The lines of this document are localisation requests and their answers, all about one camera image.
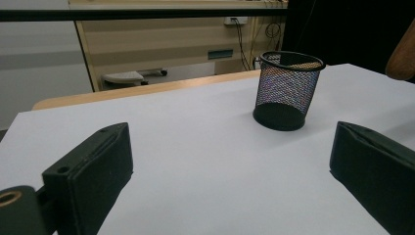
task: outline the power socket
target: power socket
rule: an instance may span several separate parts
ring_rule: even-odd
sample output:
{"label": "power socket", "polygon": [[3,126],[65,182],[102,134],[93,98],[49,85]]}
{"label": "power socket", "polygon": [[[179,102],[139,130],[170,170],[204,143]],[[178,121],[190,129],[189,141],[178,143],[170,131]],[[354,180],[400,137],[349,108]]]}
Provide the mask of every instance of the power socket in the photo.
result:
{"label": "power socket", "polygon": [[236,18],[239,24],[246,24],[248,22],[248,17],[227,17],[225,18],[224,24],[226,25],[235,25],[235,21],[232,21],[233,18]]}

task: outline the black mesh pencil cup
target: black mesh pencil cup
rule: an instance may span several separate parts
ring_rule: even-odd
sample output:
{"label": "black mesh pencil cup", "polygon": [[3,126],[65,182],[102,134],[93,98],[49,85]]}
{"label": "black mesh pencil cup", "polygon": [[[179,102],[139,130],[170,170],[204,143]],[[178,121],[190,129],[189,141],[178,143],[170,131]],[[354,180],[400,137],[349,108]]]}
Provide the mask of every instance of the black mesh pencil cup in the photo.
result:
{"label": "black mesh pencil cup", "polygon": [[260,57],[261,73],[254,119],[275,130],[304,126],[318,76],[326,65],[295,52],[266,52]]}

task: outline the white table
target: white table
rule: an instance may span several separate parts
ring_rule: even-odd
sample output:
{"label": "white table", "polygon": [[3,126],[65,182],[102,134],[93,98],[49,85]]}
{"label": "white table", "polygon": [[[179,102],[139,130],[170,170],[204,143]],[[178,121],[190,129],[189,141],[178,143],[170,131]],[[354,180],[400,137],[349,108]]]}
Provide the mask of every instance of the white table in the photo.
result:
{"label": "white table", "polygon": [[19,114],[0,188],[30,185],[96,130],[130,125],[134,174],[99,234],[388,234],[329,172],[337,121],[415,149],[415,85],[351,65],[320,74],[305,126],[253,119],[257,77]]}

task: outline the cable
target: cable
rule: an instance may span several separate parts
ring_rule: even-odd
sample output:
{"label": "cable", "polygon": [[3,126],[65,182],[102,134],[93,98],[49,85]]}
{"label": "cable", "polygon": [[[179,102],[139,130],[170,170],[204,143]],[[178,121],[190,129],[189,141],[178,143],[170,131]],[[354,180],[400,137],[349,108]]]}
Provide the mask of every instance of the cable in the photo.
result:
{"label": "cable", "polygon": [[242,31],[241,31],[241,24],[239,23],[238,19],[232,18],[231,19],[236,24],[236,29],[238,31],[238,40],[239,40],[239,48],[241,50],[241,61],[242,65],[244,66],[245,71],[250,71],[250,63],[248,63],[247,57],[245,56],[244,49],[242,46]]}
{"label": "cable", "polygon": [[308,15],[307,21],[305,22],[304,28],[302,29],[302,32],[301,32],[300,37],[299,37],[299,41],[297,42],[297,45],[294,48],[294,51],[297,51],[299,49],[300,43],[302,41],[302,37],[303,37],[304,32],[305,32],[305,29],[307,28],[308,23],[309,23],[309,21],[311,19],[311,15],[312,15],[312,13],[314,11],[315,2],[317,2],[317,0],[314,0],[314,2],[312,3],[312,7],[311,7],[311,10],[310,10],[310,14]]}

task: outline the white wall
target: white wall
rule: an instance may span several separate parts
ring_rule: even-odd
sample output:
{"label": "white wall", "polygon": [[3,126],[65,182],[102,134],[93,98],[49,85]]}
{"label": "white wall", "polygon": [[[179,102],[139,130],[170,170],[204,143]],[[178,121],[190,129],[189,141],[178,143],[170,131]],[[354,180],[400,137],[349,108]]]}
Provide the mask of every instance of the white wall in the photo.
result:
{"label": "white wall", "polygon": [[[0,9],[68,9],[65,0],[1,0]],[[72,22],[0,23],[0,130],[38,101],[92,92]]]}

